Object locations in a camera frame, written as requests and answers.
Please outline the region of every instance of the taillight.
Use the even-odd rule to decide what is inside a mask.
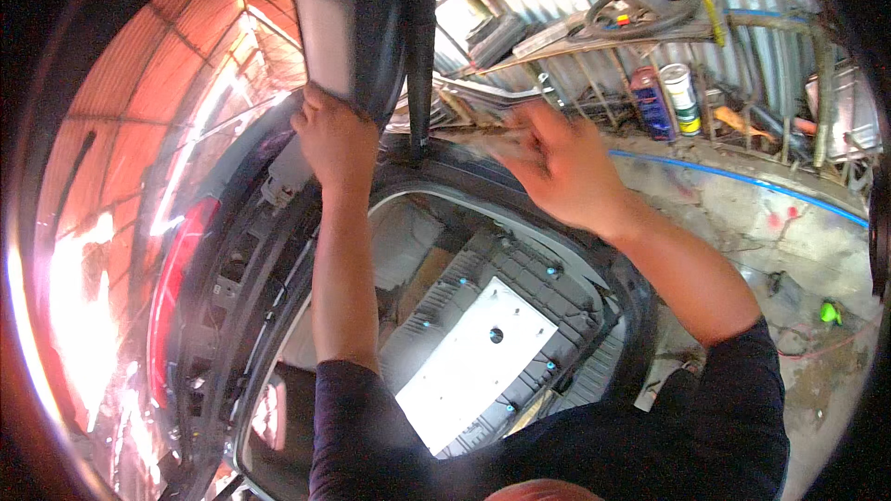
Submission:
[[[197,202],[184,215],[170,252],[164,260],[161,278],[151,297],[149,318],[149,386],[151,395],[161,407],[167,406],[165,383],[167,381],[167,345],[170,322],[179,299],[185,271],[189,268],[195,250],[204,236],[204,229],[219,209],[216,198],[206,197]]]

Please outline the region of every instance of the green object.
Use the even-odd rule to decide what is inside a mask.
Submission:
[[[841,311],[832,302],[824,302],[820,307],[820,319],[829,323],[834,321],[841,325]]]

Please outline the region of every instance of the dirty floor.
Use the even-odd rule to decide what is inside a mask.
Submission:
[[[866,229],[822,207],[724,176],[615,161],[626,185],[721,251],[755,291],[781,352],[786,386],[792,449],[782,498],[801,498],[847,427],[876,348],[881,305],[871,295]],[[777,271],[788,276],[772,294],[769,275]],[[841,326],[820,320],[827,297],[845,308]],[[656,359],[637,406],[649,410],[662,380],[697,351],[696,341],[661,305]]]

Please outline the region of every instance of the spray can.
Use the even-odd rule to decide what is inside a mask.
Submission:
[[[668,106],[659,88],[656,69],[652,66],[643,66],[635,70],[631,74],[631,91],[652,139],[674,141],[674,128],[671,119],[668,118]]]
[[[690,69],[685,64],[668,64],[659,70],[659,78],[671,96],[681,135],[697,135],[701,131],[702,122],[690,80]]]

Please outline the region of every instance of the white panel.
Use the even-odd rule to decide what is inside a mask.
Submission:
[[[494,328],[504,334],[501,342],[492,342]],[[435,455],[504,392],[556,331],[493,276],[395,399]]]

